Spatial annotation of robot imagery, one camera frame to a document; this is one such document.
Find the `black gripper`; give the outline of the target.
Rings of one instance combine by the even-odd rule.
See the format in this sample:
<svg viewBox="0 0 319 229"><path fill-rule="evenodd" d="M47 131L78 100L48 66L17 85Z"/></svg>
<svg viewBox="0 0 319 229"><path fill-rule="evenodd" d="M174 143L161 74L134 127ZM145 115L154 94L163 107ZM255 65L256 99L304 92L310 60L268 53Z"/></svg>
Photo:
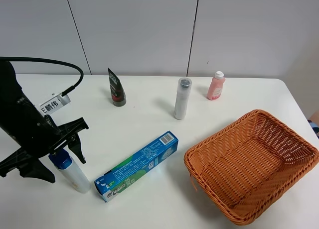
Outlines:
<svg viewBox="0 0 319 229"><path fill-rule="evenodd" d="M0 163L0 175L18 169L23 178L35 178L55 183L54 174L40 158L68 147L82 164L86 159L82 153L78 135L88 125L83 118L57 126L49 115L42 116L31 101L22 95L11 103L0 103L0 126L20 148Z"/></svg>

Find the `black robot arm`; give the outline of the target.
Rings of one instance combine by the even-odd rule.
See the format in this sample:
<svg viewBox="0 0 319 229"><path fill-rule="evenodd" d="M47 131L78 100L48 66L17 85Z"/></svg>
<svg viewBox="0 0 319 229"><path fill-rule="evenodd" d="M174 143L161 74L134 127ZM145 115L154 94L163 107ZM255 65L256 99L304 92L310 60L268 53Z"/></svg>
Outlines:
<svg viewBox="0 0 319 229"><path fill-rule="evenodd" d="M64 90L62 96L81 83L84 73L78 66L63 61L32 57L0 59L0 127L20 145L0 163L0 175L5 177L11 170L18 169L23 178L54 183L54 174L40 162L40 158L54 155L67 146L85 164L78 132L89 127L83 118L57 126L51 116L43 116L23 93L11 64L13 61L57 64L76 69L80 73L79 80Z"/></svg>

